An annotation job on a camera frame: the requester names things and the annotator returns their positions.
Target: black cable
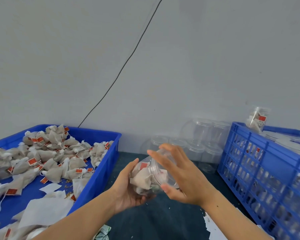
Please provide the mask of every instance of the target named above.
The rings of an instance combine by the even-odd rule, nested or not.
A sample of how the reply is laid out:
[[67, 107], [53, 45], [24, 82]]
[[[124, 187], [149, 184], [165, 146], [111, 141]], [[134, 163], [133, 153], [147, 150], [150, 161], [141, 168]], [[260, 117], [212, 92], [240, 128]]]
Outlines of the black cable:
[[162, 0], [159, 1], [158, 5], [157, 5], [157, 7], [156, 7], [156, 9], [155, 9], [155, 11], [153, 12], [153, 14], [152, 14], [152, 16], [151, 16], [151, 18], [150, 18], [150, 21], [148, 22], [148, 24], [147, 24], [146, 28], [144, 29], [144, 31], [143, 31], [143, 33], [142, 33], [142, 35], [141, 35], [141, 37], [140, 37], [138, 43], [136, 44], [136, 47], [134, 48], [132, 54], [129, 56], [129, 58], [128, 58], [128, 59], [126, 60], [126, 62], [124, 63], [124, 65], [123, 65], [123, 67], [121, 68], [121, 70], [120, 70], [119, 74], [117, 75], [116, 79], [115, 79], [114, 82], [111, 84], [111, 86], [109, 87], [109, 89], [107, 90], [107, 92], [104, 94], [104, 96], [101, 98], [101, 100], [96, 104], [96, 106], [94, 106], [93, 109], [90, 110], [90, 112], [87, 114], [87, 116], [84, 117], [84, 119], [83, 119], [83, 121], [80, 123], [80, 125], [85, 121], [85, 119], [89, 116], [89, 114], [90, 114], [90, 113], [98, 106], [98, 104], [100, 104], [100, 102], [104, 99], [104, 97], [107, 95], [107, 93], [109, 92], [109, 90], [112, 88], [113, 84], [116, 82], [116, 80], [117, 80], [118, 77], [120, 76], [120, 73], [122, 72], [124, 66], [127, 64], [127, 62], [130, 60], [131, 56], [132, 56], [132, 55], [134, 54], [134, 52], [136, 51], [136, 49], [137, 49], [137, 47], [138, 47], [138, 45], [139, 45], [139, 43], [140, 43], [140, 41], [141, 41], [143, 35], [145, 34], [145, 32], [146, 32], [146, 30], [147, 30], [147, 28], [148, 28], [148, 26], [149, 26], [149, 24], [150, 24], [150, 22], [151, 22], [153, 16], [155, 15], [155, 13], [156, 13], [156, 11], [157, 11], [157, 9], [158, 9], [158, 7], [159, 7], [161, 1], [162, 1]]

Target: dark table surface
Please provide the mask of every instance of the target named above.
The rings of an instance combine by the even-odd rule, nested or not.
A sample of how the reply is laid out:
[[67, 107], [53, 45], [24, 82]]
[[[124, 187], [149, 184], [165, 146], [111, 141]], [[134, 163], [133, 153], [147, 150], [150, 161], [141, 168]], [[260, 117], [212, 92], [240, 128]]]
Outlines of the dark table surface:
[[[141, 161], [145, 157], [147, 155], [120, 152], [105, 190], [112, 186], [120, 171], [130, 161], [135, 158]], [[250, 218], [218, 173], [205, 174], [205, 176], [235, 207]], [[205, 227], [204, 210], [201, 207], [170, 200], [164, 193], [158, 194], [147, 204], [113, 216], [106, 225], [112, 227], [108, 234], [110, 240], [197, 240], [209, 239], [210, 235]]]

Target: jar filled with tea bags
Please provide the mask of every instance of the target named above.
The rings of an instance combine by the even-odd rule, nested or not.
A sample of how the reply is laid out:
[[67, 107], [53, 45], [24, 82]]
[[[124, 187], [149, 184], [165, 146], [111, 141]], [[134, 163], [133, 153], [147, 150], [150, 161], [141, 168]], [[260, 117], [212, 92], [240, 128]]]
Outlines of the jar filled with tea bags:
[[[176, 164], [169, 151], [160, 149], [157, 152]], [[137, 194], [145, 196], [159, 193], [162, 190], [160, 187], [162, 184], [179, 188], [172, 175], [150, 156], [140, 161], [131, 171], [130, 183]]]
[[246, 120], [246, 126], [256, 133], [261, 133], [270, 112], [271, 109], [269, 108], [253, 107], [250, 111], [249, 118]]

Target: white wall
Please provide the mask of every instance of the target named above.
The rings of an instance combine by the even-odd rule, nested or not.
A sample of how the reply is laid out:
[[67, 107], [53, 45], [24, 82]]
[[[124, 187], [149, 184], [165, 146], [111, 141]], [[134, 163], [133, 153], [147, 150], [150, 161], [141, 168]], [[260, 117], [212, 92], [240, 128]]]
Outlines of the white wall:
[[[79, 125], [158, 1], [0, 0], [0, 138]], [[242, 121], [251, 105], [300, 129], [300, 0], [163, 0], [82, 127], [121, 132], [119, 149], [140, 152], [190, 117]]]

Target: blue plastic crate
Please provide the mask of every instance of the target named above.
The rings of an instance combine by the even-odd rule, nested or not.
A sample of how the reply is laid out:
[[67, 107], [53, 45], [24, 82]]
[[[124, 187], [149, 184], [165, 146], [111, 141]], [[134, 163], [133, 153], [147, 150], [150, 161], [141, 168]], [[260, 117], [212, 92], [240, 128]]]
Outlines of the blue plastic crate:
[[[264, 130], [300, 136], [300, 130]], [[276, 239], [300, 239], [300, 155], [233, 122], [218, 173]]]
[[[0, 140], [0, 147], [4, 149], [10, 149], [13, 147], [17, 147], [18, 144], [22, 141], [23, 136], [26, 131], [35, 132], [35, 131], [45, 131], [45, 128], [50, 126], [50, 124], [41, 124], [36, 125], [32, 128], [26, 129], [14, 135], [8, 136]], [[99, 195], [106, 186], [108, 178], [113, 170], [113, 167], [119, 157], [118, 153], [118, 143], [121, 137], [120, 133], [111, 132], [111, 131], [102, 131], [95, 129], [84, 129], [84, 128], [76, 128], [69, 127], [69, 134], [76, 138], [78, 141], [85, 140], [89, 144], [93, 145], [95, 142], [102, 141], [114, 141], [112, 146], [109, 148], [108, 152], [105, 154], [103, 160], [100, 165], [96, 168], [94, 174], [88, 181], [86, 187], [81, 192], [79, 198], [72, 206], [70, 213], [75, 211], [76, 209], [83, 206], [88, 201], [92, 200], [94, 197]], [[91, 162], [88, 159], [88, 166], [91, 166]], [[32, 199], [42, 198], [45, 193], [40, 191], [39, 189], [44, 187], [44, 185], [40, 182], [43, 176], [37, 176], [35, 180], [30, 183], [27, 187], [25, 187], [22, 191], [22, 195], [20, 196], [9, 196], [6, 197], [2, 202], [2, 210], [0, 212], [0, 228], [8, 225], [11, 221], [12, 216], [18, 214], [20, 211], [23, 211], [28, 202]], [[12, 177], [0, 180], [1, 183], [8, 183], [12, 181]], [[59, 190], [70, 191], [72, 188], [65, 188], [64, 184]]]

